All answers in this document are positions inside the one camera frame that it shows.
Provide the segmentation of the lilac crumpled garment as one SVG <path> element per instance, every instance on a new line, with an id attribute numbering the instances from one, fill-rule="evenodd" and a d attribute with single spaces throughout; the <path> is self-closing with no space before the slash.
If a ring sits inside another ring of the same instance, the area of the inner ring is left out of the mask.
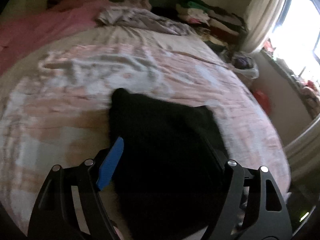
<path id="1" fill-rule="evenodd" d="M 124 0 L 105 7 L 97 17 L 104 25 L 151 30 L 158 33 L 189 36 L 195 34 L 189 25 L 151 12 L 149 0 Z"/>

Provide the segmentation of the cream curtain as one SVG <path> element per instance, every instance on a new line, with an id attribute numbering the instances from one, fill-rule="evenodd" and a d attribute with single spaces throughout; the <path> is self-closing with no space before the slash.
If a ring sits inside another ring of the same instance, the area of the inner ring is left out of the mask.
<path id="1" fill-rule="evenodd" d="M 240 50 L 256 53 L 274 29 L 285 0 L 251 0 L 244 14 L 247 36 Z"/>

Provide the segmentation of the black sweater with orange cuffs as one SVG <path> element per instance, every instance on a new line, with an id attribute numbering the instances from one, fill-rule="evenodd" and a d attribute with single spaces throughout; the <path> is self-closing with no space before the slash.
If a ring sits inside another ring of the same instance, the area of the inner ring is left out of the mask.
<path id="1" fill-rule="evenodd" d="M 215 154 L 226 153 L 212 111 L 118 88 L 108 133 L 124 141 L 112 183 L 133 239 L 184 239 L 210 223 L 222 176 Z"/>

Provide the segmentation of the pink floral bedspread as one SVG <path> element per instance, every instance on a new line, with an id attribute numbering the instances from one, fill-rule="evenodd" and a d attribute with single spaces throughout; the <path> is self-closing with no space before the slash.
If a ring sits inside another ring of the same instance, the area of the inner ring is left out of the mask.
<path id="1" fill-rule="evenodd" d="M 102 27 L 47 44 L 1 76 L 1 203 L 22 232 L 50 168 L 79 165 L 108 146 L 117 88 L 208 106 L 230 156 L 267 166 L 287 196 L 278 133 L 230 65 L 195 35 Z"/>

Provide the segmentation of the pink duvet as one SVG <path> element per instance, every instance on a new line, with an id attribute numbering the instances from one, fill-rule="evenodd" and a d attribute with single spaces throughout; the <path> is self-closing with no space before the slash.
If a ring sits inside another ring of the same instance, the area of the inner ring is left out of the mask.
<path id="1" fill-rule="evenodd" d="M 99 13 L 114 3 L 109 0 L 62 0 L 37 15 L 1 25 L 1 74 L 40 47 L 96 26 Z"/>

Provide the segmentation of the red object on floor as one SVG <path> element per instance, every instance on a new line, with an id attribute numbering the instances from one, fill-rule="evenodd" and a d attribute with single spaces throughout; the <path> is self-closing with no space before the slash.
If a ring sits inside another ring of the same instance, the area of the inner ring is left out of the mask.
<path id="1" fill-rule="evenodd" d="M 261 90 L 254 90 L 253 96 L 267 115 L 271 113 L 271 103 L 269 97 Z"/>

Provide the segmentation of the stack of folded clothes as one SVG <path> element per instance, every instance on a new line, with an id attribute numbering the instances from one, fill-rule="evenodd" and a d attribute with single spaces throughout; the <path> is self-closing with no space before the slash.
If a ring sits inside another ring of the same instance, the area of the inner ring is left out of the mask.
<path id="1" fill-rule="evenodd" d="M 193 28 L 207 29 L 210 36 L 226 43 L 232 50 L 239 50 L 247 36 L 242 17 L 202 0 L 181 0 L 176 4 L 176 11 L 180 20 Z"/>

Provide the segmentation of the plastic bag with clothes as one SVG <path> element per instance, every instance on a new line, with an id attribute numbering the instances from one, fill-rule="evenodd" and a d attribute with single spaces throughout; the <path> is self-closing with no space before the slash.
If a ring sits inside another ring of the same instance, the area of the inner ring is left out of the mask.
<path id="1" fill-rule="evenodd" d="M 242 52 L 234 53 L 231 58 L 233 72 L 255 80 L 259 77 L 259 69 L 253 58 Z"/>

